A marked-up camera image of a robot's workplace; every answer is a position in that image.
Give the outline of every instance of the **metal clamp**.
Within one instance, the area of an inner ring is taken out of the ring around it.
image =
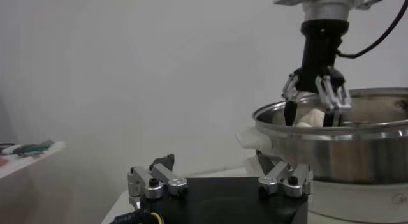
[[[127,174],[129,202],[136,207],[137,198],[145,195],[148,199],[163,196],[163,183],[153,178],[143,167],[132,167]]]
[[[272,195],[277,193],[279,183],[282,179],[289,176],[289,165],[286,162],[279,162],[265,176],[258,179],[260,195]]]
[[[293,101],[298,96],[298,91],[296,90],[295,85],[298,83],[299,77],[295,74],[290,74],[288,81],[285,83],[282,90],[282,97],[286,101]]]
[[[183,177],[177,177],[164,165],[160,163],[153,165],[152,175],[153,177],[168,185],[168,193],[170,195],[180,197],[184,197],[187,195],[187,179]]]
[[[346,112],[351,110],[350,92],[343,84],[334,93],[329,76],[317,77],[315,80],[321,103],[329,111]]]
[[[313,173],[309,166],[299,164],[292,175],[283,182],[284,192],[289,197],[301,197],[312,193]]]

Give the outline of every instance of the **red object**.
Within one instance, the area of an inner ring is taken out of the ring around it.
[[[0,167],[2,167],[3,165],[5,165],[7,163],[8,163],[7,159],[4,159],[4,158],[0,157]]]

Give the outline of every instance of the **robotic arm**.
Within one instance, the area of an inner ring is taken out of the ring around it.
[[[351,109],[351,97],[343,75],[334,68],[341,37],[349,29],[350,10],[364,0],[274,0],[275,4],[303,4],[305,22],[301,31],[306,37],[302,67],[286,82],[282,97],[287,101],[286,125],[291,126],[296,115],[296,99],[300,92],[319,95],[327,112]]]

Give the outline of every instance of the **pot handle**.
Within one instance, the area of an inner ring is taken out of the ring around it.
[[[235,138],[244,149],[255,149],[260,151],[272,150],[272,143],[269,137],[261,133],[255,127],[250,127],[241,133],[237,133]]]

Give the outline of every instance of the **yellow wire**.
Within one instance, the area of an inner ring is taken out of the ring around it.
[[[160,215],[159,215],[158,213],[156,213],[156,212],[151,212],[150,215],[152,215],[152,216],[154,216],[155,218],[157,218],[157,221],[159,222],[159,224],[163,224],[163,223],[161,222],[161,217],[160,217]]]

